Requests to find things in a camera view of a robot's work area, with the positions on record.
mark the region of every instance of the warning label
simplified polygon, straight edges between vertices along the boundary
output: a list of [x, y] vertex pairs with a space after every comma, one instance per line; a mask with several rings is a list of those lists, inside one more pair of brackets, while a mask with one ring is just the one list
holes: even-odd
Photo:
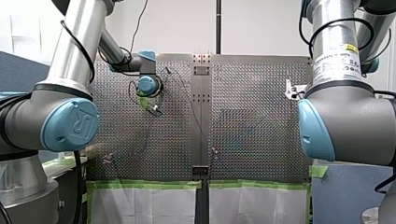
[[323, 78], [353, 76], [361, 79], [361, 61], [351, 49], [337, 50], [315, 60], [314, 82]]

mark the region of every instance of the black pole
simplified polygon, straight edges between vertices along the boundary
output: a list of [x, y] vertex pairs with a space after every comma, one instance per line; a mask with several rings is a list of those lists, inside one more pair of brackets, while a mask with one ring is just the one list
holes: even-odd
[[216, 54], [221, 54], [221, 0], [216, 1]]

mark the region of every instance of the white wall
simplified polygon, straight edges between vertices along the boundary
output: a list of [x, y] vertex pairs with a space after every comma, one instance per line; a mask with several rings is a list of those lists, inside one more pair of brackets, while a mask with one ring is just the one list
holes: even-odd
[[0, 50], [49, 64], [62, 18], [50, 0], [0, 0]]
[[[130, 47], [144, 3], [145, 0], [117, 3], [113, 14], [107, 17], [106, 28], [120, 46]], [[63, 18], [51, 1], [0, 0], [0, 6], [0, 50], [49, 64]], [[227, 0], [222, 9], [222, 53], [308, 55], [308, 47], [298, 33], [300, 1]], [[307, 21], [304, 33], [307, 37], [312, 35]], [[134, 51], [208, 53], [215, 52], [215, 40], [216, 1], [148, 0]], [[379, 71], [367, 78], [376, 89], [396, 88], [396, 78], [392, 78], [396, 70], [394, 41], [381, 56]]]

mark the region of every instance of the vertical metal post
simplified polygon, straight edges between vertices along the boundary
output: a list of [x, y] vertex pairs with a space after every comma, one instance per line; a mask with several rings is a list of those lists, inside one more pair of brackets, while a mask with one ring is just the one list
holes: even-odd
[[221, 54], [221, 0], [216, 0], [216, 54]]
[[211, 55], [208, 54], [193, 56], [191, 104], [195, 111], [192, 116], [195, 116], [195, 118], [191, 119], [191, 161], [193, 179], [202, 182], [202, 187], [196, 190], [195, 224], [209, 223], [208, 147], [212, 111], [210, 61]]

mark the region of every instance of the blue joint cap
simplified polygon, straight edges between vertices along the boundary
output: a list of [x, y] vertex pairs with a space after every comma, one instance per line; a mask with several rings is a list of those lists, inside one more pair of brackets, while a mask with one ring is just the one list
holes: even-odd
[[154, 78], [149, 76], [142, 76], [137, 82], [137, 88], [144, 95], [150, 95], [158, 90], [158, 84]]
[[367, 73], [374, 73], [378, 70], [378, 68], [379, 68], [379, 58], [376, 58], [373, 60], [370, 69], [369, 71], [367, 71]]
[[73, 98], [54, 108], [41, 127], [44, 149], [53, 152], [77, 151], [87, 146], [99, 125], [96, 105], [83, 98]]
[[155, 52], [152, 50], [140, 50], [139, 56], [147, 60], [155, 62]]
[[303, 99], [298, 103], [300, 136], [304, 153], [313, 159], [335, 160], [332, 139], [320, 114], [312, 103]]

